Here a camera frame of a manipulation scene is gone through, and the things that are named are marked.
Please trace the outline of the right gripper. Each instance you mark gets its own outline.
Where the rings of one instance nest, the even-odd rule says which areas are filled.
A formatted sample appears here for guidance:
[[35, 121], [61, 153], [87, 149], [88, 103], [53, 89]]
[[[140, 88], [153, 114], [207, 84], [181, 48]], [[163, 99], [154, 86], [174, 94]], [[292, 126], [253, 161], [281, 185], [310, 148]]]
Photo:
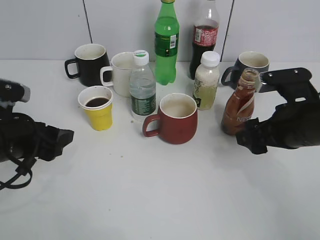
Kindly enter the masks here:
[[246, 147], [255, 155], [267, 153], [268, 146], [291, 150], [292, 148], [279, 138], [280, 133], [273, 127], [274, 118], [279, 115], [287, 105], [287, 103], [277, 105], [272, 116], [262, 122], [259, 122], [258, 117], [246, 121], [243, 129], [235, 135], [237, 144]]

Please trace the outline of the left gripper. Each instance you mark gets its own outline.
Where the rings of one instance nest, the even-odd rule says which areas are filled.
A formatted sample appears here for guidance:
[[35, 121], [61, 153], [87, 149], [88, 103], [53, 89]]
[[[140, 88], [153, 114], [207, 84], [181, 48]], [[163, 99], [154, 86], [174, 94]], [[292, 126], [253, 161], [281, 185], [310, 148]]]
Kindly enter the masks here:
[[64, 147], [69, 145], [74, 138], [75, 132], [69, 129], [60, 129], [43, 122], [32, 121], [34, 149], [30, 159], [41, 159], [47, 162], [61, 156]]

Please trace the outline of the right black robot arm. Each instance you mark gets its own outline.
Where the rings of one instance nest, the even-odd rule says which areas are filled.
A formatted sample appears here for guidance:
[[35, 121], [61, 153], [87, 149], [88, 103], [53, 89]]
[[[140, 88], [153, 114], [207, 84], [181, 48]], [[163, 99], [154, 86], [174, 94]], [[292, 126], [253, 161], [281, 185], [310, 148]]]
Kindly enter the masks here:
[[238, 145], [255, 155], [267, 153], [267, 147], [294, 150], [319, 146], [320, 103], [301, 101], [278, 105], [269, 119], [251, 119], [235, 136]]

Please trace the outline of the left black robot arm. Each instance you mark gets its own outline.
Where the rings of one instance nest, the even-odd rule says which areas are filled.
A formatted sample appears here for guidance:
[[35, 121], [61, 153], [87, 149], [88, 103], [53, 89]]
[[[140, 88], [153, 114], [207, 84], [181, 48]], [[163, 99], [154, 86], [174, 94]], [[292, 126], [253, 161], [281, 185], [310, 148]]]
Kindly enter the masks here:
[[34, 157], [50, 162], [61, 156], [75, 132], [34, 121], [19, 112], [0, 113], [0, 149], [9, 153], [18, 150], [21, 157]]

